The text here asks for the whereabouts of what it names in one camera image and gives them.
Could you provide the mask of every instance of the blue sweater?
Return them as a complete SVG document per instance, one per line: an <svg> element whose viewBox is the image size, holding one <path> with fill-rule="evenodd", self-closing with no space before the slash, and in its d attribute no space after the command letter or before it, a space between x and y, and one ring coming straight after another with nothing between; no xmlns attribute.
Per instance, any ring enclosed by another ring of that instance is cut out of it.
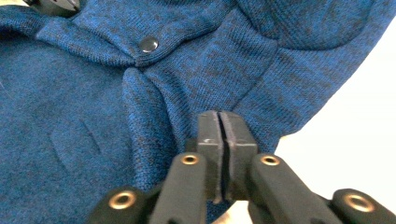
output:
<svg viewBox="0 0 396 224"><path fill-rule="evenodd" d="M110 189L151 189L206 110L241 115L274 152L395 14L396 0L88 0L70 19L0 7L0 223L83 223Z"/></svg>

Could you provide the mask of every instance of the black snap button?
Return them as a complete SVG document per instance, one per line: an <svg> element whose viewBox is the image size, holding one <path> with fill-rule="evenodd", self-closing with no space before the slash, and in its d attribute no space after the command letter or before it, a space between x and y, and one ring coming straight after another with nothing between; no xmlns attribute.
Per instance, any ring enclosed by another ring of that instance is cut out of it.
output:
<svg viewBox="0 0 396 224"><path fill-rule="evenodd" d="M140 42L139 48L145 53L150 53L158 48L158 39L153 36L148 36Z"/></svg>

